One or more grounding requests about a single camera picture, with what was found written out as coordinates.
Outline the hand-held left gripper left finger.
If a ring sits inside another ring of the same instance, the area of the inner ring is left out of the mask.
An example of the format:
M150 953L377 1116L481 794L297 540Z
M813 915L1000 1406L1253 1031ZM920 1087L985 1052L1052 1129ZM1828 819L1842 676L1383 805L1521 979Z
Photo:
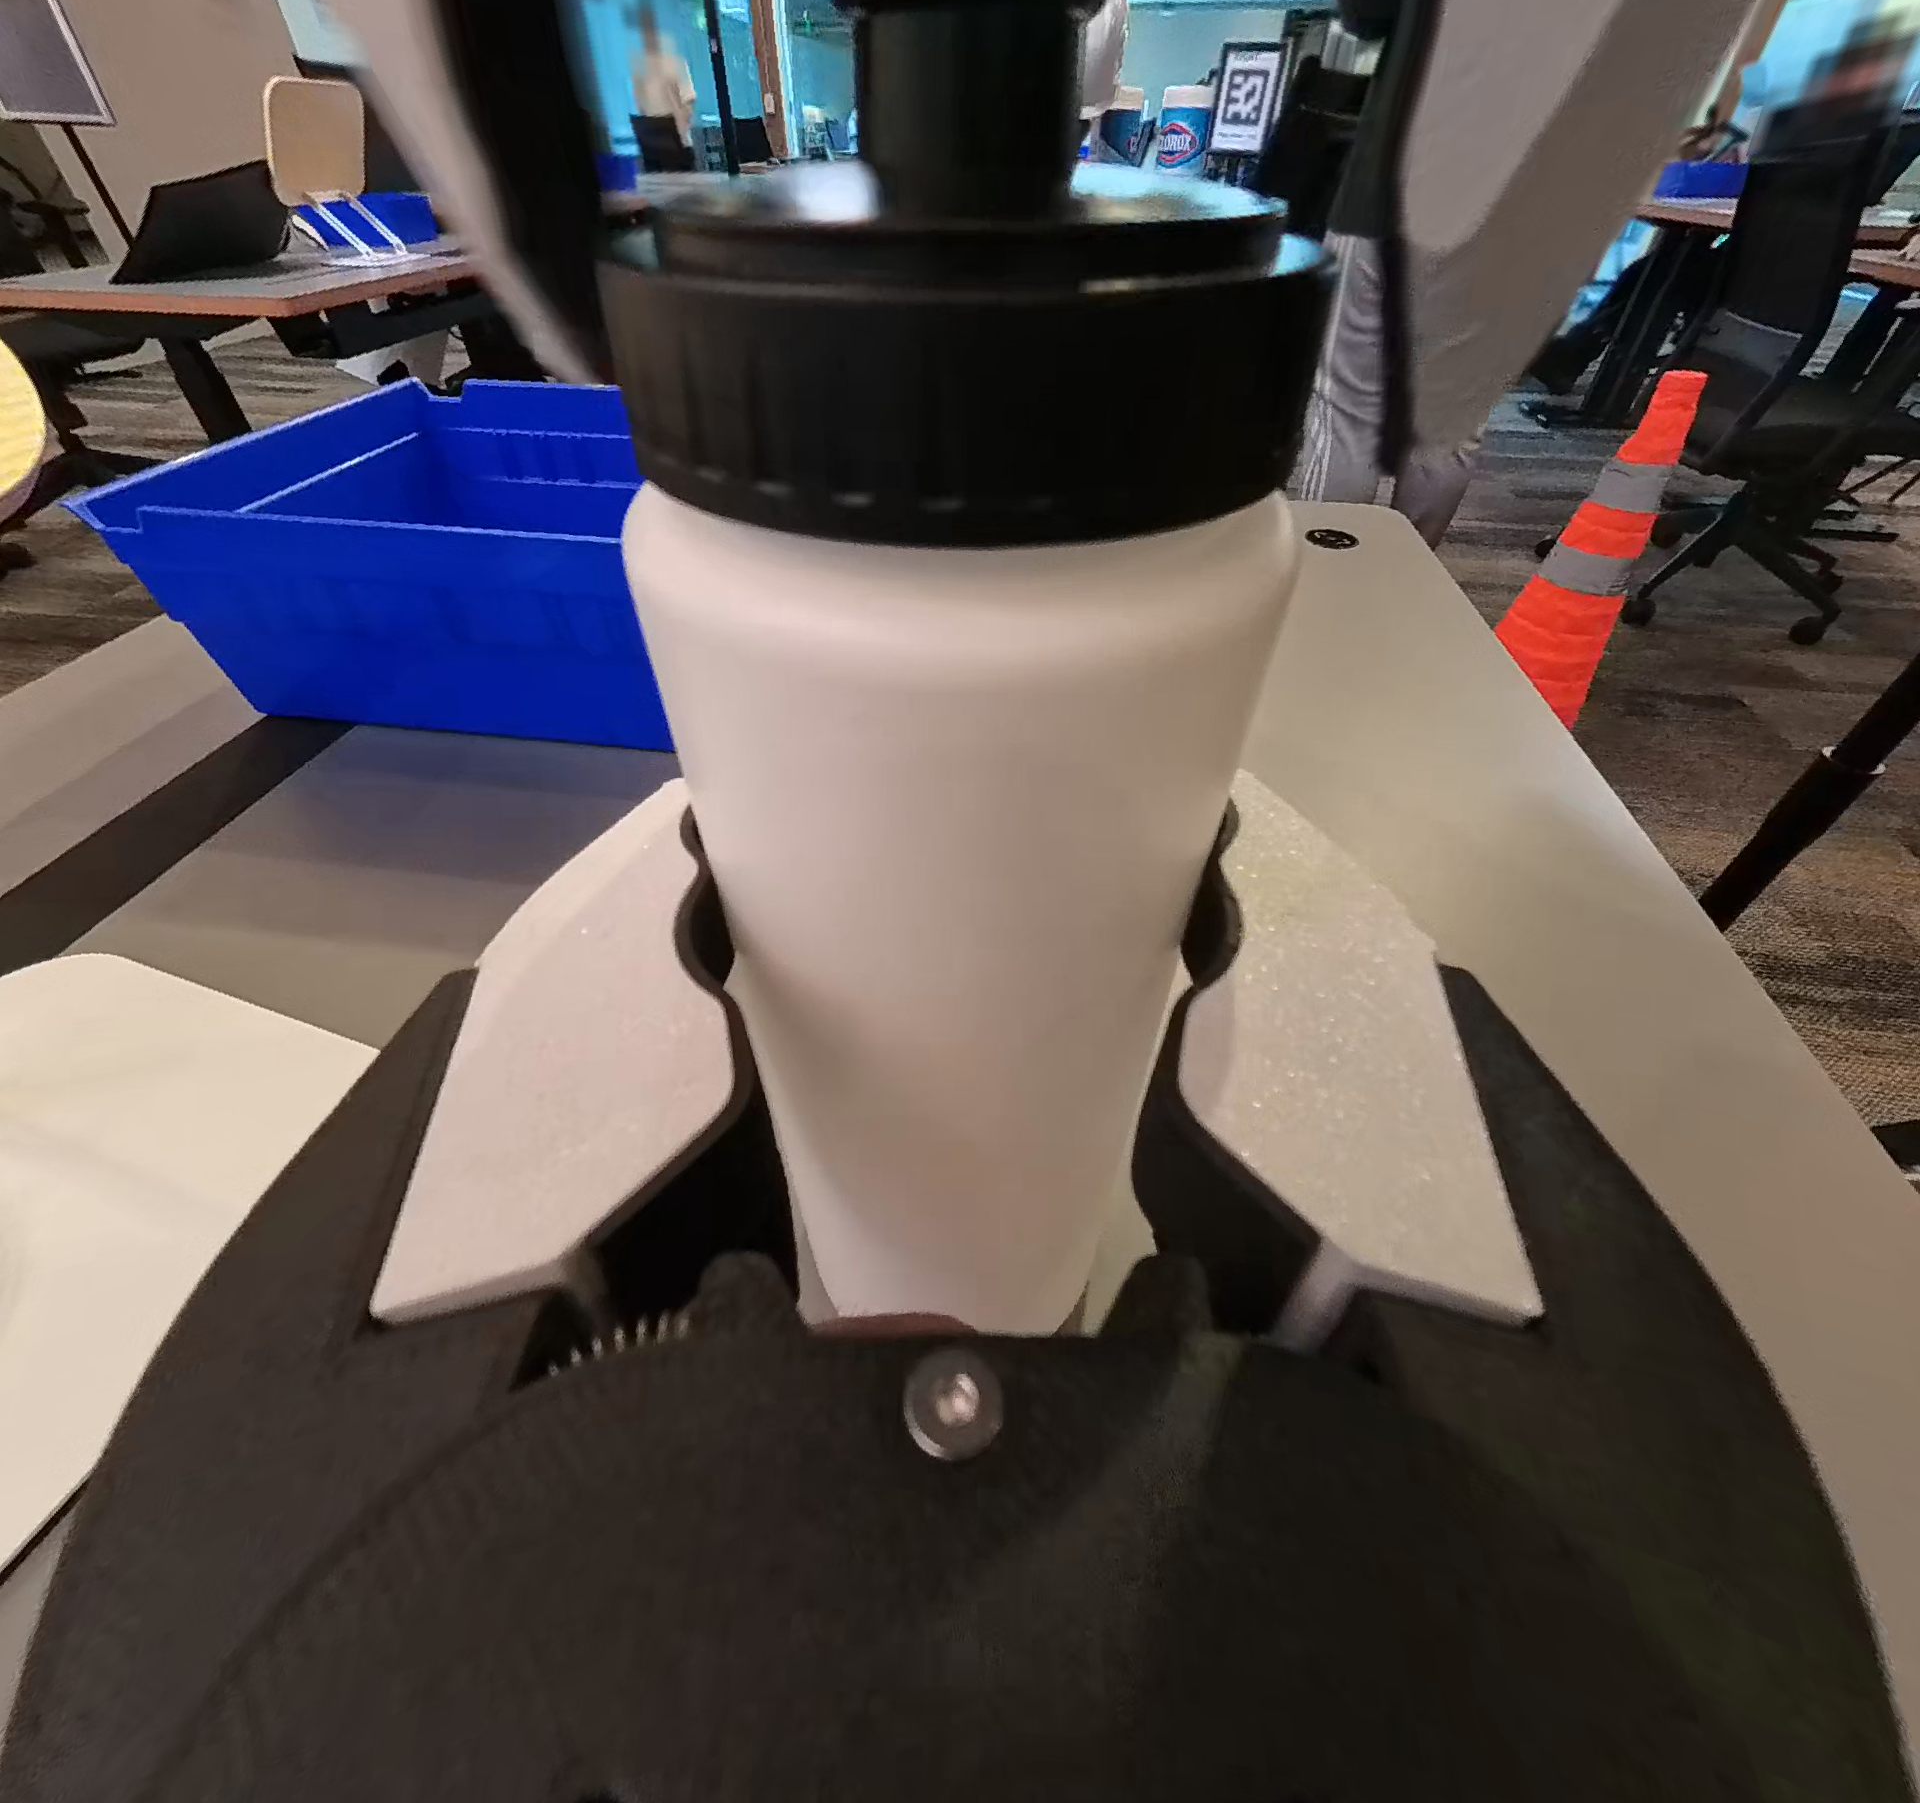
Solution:
M595 1335L678 1311L718 1256L800 1252L734 952L669 781L482 952L373 1316L559 1293Z

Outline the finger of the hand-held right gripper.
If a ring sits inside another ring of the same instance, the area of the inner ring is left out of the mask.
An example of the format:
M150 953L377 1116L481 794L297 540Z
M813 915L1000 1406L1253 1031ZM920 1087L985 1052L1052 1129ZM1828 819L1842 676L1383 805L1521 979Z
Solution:
M686 387L691 315L609 253L571 0L329 0L517 338L567 382Z
M1675 149L1759 0L1370 0L1377 476L1462 447Z

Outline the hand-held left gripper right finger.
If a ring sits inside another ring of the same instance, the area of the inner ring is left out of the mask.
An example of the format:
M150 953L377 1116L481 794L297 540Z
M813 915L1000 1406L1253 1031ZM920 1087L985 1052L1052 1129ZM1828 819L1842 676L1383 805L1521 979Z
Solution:
M1363 1295L1542 1316L1433 939L1249 770L1181 974L1133 1192L1225 1331L1317 1352Z

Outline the white plastic bottle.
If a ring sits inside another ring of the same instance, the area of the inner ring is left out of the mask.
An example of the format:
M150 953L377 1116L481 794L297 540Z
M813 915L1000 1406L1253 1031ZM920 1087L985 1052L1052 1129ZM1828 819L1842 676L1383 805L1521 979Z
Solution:
M1135 1140L1301 544L621 531L804 1238L840 1314L1050 1335Z

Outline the black bottle lid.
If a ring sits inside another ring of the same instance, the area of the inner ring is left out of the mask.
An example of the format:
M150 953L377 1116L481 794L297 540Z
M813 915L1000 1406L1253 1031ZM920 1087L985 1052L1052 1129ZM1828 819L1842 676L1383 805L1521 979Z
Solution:
M596 281L640 476L829 541L1053 547L1282 491L1333 262L1282 206L1086 167L1106 0L836 0L861 151L649 206Z

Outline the beige board on clear stand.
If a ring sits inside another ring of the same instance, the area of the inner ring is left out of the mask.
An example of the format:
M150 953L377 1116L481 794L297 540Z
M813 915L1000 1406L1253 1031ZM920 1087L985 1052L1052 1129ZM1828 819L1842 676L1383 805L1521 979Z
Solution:
M361 203L368 125L361 92L340 79L271 76L263 92L275 195L331 226L358 265L397 263L410 246Z

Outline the brown desk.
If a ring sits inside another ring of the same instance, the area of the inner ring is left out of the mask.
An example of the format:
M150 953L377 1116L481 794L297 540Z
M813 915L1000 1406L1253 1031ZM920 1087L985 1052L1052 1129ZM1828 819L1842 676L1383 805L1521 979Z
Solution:
M1537 424L1624 427L1640 414L1656 371L1692 347L1713 310L1736 214L1734 200L1654 200L1641 208L1637 218L1654 230L1651 268L1628 296L1584 394L1531 403ZM1917 385L1913 206L1873 203L1862 212L1848 277L1873 296L1828 359L1828 371L1844 389L1873 385L1904 399Z
M210 445L249 422L206 349L212 337L268 324L297 357L344 361L397 349L500 315L476 263L452 245L404 249L368 268L322 252L285 252L230 277L117 283L112 265L56 269L2 283L6 320L52 315L95 333L158 342Z

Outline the black laptop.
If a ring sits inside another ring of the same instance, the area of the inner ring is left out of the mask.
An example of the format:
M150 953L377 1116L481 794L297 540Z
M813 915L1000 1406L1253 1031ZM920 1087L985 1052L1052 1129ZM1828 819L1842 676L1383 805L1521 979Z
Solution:
M252 269L276 260L290 232L292 212L266 160L157 183L112 281L163 285Z

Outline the printed marker tag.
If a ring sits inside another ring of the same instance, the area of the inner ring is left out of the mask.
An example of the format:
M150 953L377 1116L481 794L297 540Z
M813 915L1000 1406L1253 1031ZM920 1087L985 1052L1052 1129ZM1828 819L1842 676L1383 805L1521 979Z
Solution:
M1293 44L1288 40L1231 40L1214 79L1205 156L1257 161L1274 134Z

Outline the grey framed floor sign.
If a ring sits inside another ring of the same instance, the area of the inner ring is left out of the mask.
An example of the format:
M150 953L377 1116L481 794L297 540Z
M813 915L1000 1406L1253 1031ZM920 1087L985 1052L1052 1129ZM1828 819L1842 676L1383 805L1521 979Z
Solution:
M76 129L117 123L60 0L2 0L2 119Z

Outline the orange traffic cone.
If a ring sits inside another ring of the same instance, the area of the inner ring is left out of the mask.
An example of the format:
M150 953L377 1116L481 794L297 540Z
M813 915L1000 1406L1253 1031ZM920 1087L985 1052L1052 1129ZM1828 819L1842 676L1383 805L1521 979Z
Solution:
M1656 379L1641 422L1496 623L1496 640L1567 729L1620 626L1631 572L1649 548L1706 385L1703 371Z

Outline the black tripod leg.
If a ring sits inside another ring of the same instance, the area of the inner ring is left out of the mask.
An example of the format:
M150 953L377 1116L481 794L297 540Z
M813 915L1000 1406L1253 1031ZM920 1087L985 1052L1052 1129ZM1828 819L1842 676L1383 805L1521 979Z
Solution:
M1754 835L1701 895L1714 927L1730 930L1885 774L1919 726L1919 658L1888 684L1861 719L1819 750Z

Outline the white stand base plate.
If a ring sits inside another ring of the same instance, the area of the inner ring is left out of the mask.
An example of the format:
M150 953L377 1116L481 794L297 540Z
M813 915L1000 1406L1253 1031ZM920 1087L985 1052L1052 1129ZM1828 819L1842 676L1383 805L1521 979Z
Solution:
M110 953L2 979L2 1561L375 1049Z

